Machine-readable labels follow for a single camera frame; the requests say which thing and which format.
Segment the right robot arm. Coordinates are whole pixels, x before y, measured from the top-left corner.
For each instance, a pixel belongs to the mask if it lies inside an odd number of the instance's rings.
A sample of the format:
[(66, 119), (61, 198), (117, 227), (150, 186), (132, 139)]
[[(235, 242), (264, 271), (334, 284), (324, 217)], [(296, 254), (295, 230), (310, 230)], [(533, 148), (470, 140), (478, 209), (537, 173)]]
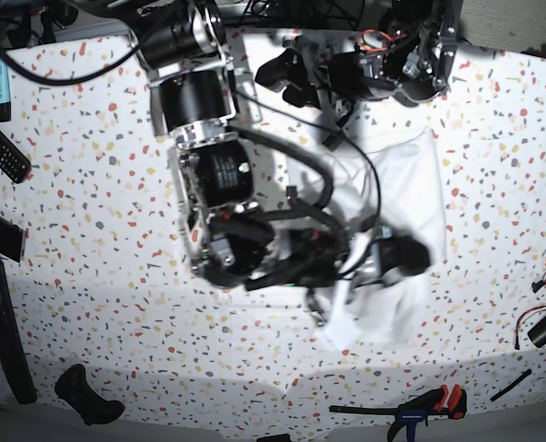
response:
[[(203, 229), (189, 247), (192, 272), (220, 288), (331, 291), (330, 312), (319, 310), (334, 341), (355, 334), (343, 309), (368, 285), (391, 286), (424, 273), (429, 249), (380, 225), (378, 214), (349, 223), (334, 202), (335, 174), (323, 159), (278, 136), (237, 125), (238, 91), (227, 36), (212, 1), (176, 1), (150, 10), (145, 1), (80, 1), (92, 16), (115, 18), (130, 30), (135, 55), (149, 78), (151, 117), (159, 136), (173, 138), (184, 231)], [(287, 206), (264, 210), (255, 200), (247, 145), (291, 158), (318, 177), (290, 183)]]

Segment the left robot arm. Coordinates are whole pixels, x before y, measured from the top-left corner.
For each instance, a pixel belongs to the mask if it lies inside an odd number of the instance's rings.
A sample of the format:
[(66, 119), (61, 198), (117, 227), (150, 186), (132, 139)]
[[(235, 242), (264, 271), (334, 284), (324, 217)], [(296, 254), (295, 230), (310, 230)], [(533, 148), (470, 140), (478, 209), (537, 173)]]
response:
[(394, 1), (378, 29), (360, 32), (350, 51), (302, 33), (283, 41), (284, 51), (255, 81), (298, 108), (389, 98), (417, 106), (448, 89), (461, 9), (460, 1)]

